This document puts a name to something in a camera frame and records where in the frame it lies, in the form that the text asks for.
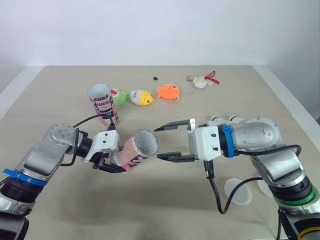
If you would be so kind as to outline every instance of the red keychain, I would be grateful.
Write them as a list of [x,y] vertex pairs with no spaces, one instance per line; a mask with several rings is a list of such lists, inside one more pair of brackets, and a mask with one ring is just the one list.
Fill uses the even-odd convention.
[[207,76],[187,76],[186,80],[187,81],[192,81],[193,85],[197,89],[204,89],[208,84],[220,84],[220,82],[213,77],[215,76],[216,71],[212,71],[209,75]]

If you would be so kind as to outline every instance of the green ring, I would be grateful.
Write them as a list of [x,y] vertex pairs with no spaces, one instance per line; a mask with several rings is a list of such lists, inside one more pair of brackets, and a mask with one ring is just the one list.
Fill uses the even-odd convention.
[[315,197],[315,195],[316,195],[316,189],[312,185],[312,189],[311,189],[310,194],[303,199],[300,199],[297,201],[286,201],[286,200],[281,200],[281,199],[277,198],[277,200],[283,204],[286,204],[286,205],[298,206],[298,205],[302,205],[302,204],[306,204],[306,203],[310,202]]

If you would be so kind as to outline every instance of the pink can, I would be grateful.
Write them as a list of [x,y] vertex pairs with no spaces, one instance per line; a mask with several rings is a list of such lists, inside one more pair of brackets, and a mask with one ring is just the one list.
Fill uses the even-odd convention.
[[109,127],[111,120],[115,125],[119,123],[119,116],[116,110],[116,105],[112,98],[110,87],[104,83],[96,83],[90,86],[86,94],[97,114],[102,114],[100,121],[106,127]]
[[148,130],[142,129],[136,132],[123,144],[120,151],[114,153],[111,162],[121,166],[126,171],[155,155],[158,151],[156,137]]

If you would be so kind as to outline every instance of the white plastic lid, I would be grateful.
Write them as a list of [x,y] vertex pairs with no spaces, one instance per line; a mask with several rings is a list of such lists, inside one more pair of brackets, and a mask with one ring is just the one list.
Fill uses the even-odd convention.
[[270,190],[270,188],[268,187],[268,184],[266,184],[265,181],[258,180],[258,186],[259,186],[261,192],[264,193],[264,195],[267,195],[270,198],[274,197],[274,195],[272,194],[272,191]]
[[[238,178],[230,178],[225,182],[224,193],[227,197],[230,196],[232,190],[241,183],[242,180]],[[252,192],[247,184],[242,185],[234,194],[232,200],[233,203],[238,205],[248,205],[252,201]]]

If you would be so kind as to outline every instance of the blue tape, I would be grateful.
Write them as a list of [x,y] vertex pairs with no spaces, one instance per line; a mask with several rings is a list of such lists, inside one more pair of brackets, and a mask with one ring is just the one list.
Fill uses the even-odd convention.
[[48,183],[47,181],[41,181],[41,180],[35,179],[33,177],[27,176],[27,175],[19,172],[16,169],[10,170],[10,169],[6,168],[3,170],[3,173],[8,174],[13,179],[21,179],[23,181],[26,181],[28,183],[38,185],[38,186],[45,186]]
[[233,158],[235,156],[234,143],[232,141],[231,130],[232,129],[229,125],[222,124],[222,131],[224,132],[226,146],[228,147],[228,158]]

